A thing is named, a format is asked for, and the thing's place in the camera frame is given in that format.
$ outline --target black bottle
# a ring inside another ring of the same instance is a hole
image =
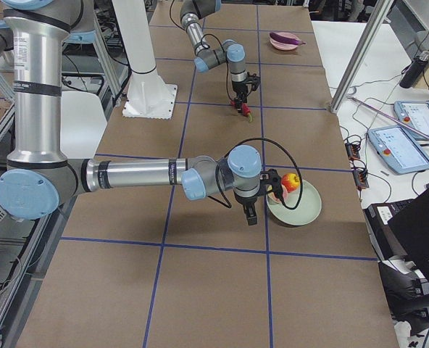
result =
[[[416,56],[412,61],[408,70],[405,72],[403,78],[400,81],[400,87],[409,88],[417,80],[420,74],[422,74],[425,66],[429,62],[429,51],[424,51],[419,56]]]

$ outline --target apple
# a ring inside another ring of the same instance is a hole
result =
[[[280,183],[286,187],[288,193],[291,193],[300,187],[300,178],[295,173],[287,173],[282,177]]]

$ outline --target small plate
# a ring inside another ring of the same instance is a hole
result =
[[[300,38],[297,35],[292,33],[280,32],[278,34],[281,36],[285,36],[286,38],[296,38],[297,40],[300,40]],[[296,49],[299,46],[299,45],[292,45],[291,43],[282,43],[274,40],[273,38],[270,38],[270,43],[276,49],[280,49],[281,51],[292,51],[293,49]]]
[[[288,194],[286,204],[293,207],[299,198],[299,190]],[[283,223],[294,226],[306,225],[314,221],[321,213],[322,201],[317,189],[308,181],[303,180],[303,195],[300,205],[295,210],[288,210],[281,203],[275,203],[267,197],[267,206],[271,213]]]

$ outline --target computer monitor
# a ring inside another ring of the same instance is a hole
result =
[[[388,225],[429,281],[429,188],[394,215]]]

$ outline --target white table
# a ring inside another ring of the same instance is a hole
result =
[[[331,93],[333,93],[348,65],[359,37],[365,28],[365,24],[350,22],[313,22],[313,28],[321,53],[322,63],[326,70],[326,77]],[[390,25],[384,24],[372,43],[353,85],[360,85],[367,81],[388,80],[393,78],[399,75],[410,62],[410,58],[407,56]],[[363,85],[357,88],[355,97],[362,101],[368,97],[373,97],[384,102],[400,78],[401,77],[395,78],[389,82]],[[404,89],[397,86],[387,102],[393,103],[398,100],[429,100],[429,91],[413,88]],[[371,99],[367,102],[377,108],[382,105],[380,102]],[[349,130],[350,134],[358,134],[364,138],[366,129],[351,118],[356,108],[357,104],[353,101],[345,101],[338,111],[338,119],[340,124]],[[382,107],[381,110],[394,116],[393,107],[390,105]],[[355,115],[355,117],[365,125],[370,125],[374,116],[374,112],[363,106],[358,109],[358,113]],[[390,120],[378,116],[371,128],[379,128],[392,124],[394,123]],[[342,130],[342,135],[345,138],[346,131]],[[429,147],[424,147],[423,149],[429,155]],[[385,165],[382,159],[379,158],[371,145],[368,146],[366,151],[365,141],[363,141],[360,154],[363,161],[367,163],[370,173],[379,175],[391,184],[392,193],[390,201],[416,197],[416,193],[413,192],[411,188],[414,173],[405,175],[395,174]],[[362,208],[366,208],[372,203],[384,202],[389,193],[387,183],[383,182],[381,179],[370,176],[368,182],[370,188],[362,191]],[[426,183],[429,183],[429,170],[419,173],[415,177],[414,188],[418,194],[425,190]]]

